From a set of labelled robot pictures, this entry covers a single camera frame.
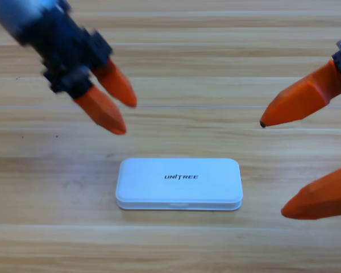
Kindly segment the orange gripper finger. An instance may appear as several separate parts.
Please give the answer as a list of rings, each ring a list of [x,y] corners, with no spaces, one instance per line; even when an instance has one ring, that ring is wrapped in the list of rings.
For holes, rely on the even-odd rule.
[[[93,75],[104,89],[115,99],[128,107],[136,107],[138,100],[128,78],[111,60],[107,60],[107,64],[93,69]]]
[[[302,120],[341,94],[341,52],[325,65],[281,91],[260,118],[262,127]]]
[[[74,102],[98,126],[116,135],[124,135],[127,132],[117,105],[95,85],[89,88],[83,96],[76,98]]]
[[[301,188],[281,214],[297,220],[341,216],[341,168]]]

